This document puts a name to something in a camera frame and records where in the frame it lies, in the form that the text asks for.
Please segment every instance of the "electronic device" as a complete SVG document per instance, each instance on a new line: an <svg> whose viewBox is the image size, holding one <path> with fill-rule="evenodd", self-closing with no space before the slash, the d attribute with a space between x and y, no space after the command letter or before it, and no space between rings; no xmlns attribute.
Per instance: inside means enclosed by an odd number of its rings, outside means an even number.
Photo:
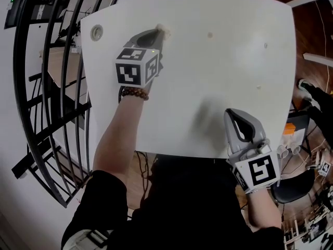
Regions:
<svg viewBox="0 0 333 250"><path fill-rule="evenodd" d="M278 181L277 154L271 150L260 121L244 111L228 108L224 113L224 123L233 153L227 162L245 193Z"/></svg>

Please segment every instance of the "sneaker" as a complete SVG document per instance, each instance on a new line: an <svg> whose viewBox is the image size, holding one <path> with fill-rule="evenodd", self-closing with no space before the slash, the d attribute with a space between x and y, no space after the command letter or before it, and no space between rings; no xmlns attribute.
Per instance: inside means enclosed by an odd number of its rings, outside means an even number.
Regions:
<svg viewBox="0 0 333 250"><path fill-rule="evenodd" d="M307 80L305 79L300 79L298 82L297 82L297 87L298 89L302 90L302 91L307 91L306 87L309 87L309 86L313 86L311 83L309 83Z"/></svg>

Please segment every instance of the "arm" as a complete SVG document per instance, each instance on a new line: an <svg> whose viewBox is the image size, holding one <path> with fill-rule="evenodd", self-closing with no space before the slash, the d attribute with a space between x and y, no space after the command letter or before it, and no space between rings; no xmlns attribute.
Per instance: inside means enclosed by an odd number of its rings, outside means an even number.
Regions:
<svg viewBox="0 0 333 250"><path fill-rule="evenodd" d="M98 143L93 170L106 171L126 184L143 104L144 100L136 96L128 95L121 99L109 127Z"/></svg>
<svg viewBox="0 0 333 250"><path fill-rule="evenodd" d="M258 228L277 227L281 229L281 213L275 206L267 189L260 189L247 195L250 223Z"/></svg>

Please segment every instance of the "black metal railing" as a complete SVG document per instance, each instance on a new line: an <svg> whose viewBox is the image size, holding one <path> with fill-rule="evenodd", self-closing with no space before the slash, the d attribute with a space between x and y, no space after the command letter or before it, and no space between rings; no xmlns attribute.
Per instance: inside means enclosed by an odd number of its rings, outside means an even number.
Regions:
<svg viewBox="0 0 333 250"><path fill-rule="evenodd" d="M89 94L84 104L80 103L81 82L84 69L83 58L80 56L76 81L66 84L71 34L76 25L83 0L78 0L72 14L66 38L59 87L48 75L51 37L56 22L56 15L61 0L55 0L50 15L43 51L42 72L29 77L34 81L32 97L27 99L25 85L25 52L31 15L37 0L23 0L19 13L14 42L14 88L18 112L27 137L27 155L12 169L16 178L20 178L27 170L37 179L43 188L66 207L77 191L87 181L91 169L89 165L89 116L91 103ZM92 13L96 12L102 0L97 0ZM76 84L75 99L68 106L66 88ZM84 117L86 168L82 166L80 149L79 119ZM77 160L73 159L68 141L67 124L74 121ZM62 128L65 147L62 148L54 138L54 132Z"/></svg>

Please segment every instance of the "beaded bracelet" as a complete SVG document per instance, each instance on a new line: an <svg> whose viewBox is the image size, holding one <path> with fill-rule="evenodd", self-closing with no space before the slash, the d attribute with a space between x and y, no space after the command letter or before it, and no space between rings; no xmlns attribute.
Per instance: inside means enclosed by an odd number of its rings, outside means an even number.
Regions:
<svg viewBox="0 0 333 250"><path fill-rule="evenodd" d="M145 90L135 87L125 87L121 95L123 97L127 95L134 95L136 97L142 98L144 101L147 101L149 99L148 94L146 93Z"/></svg>

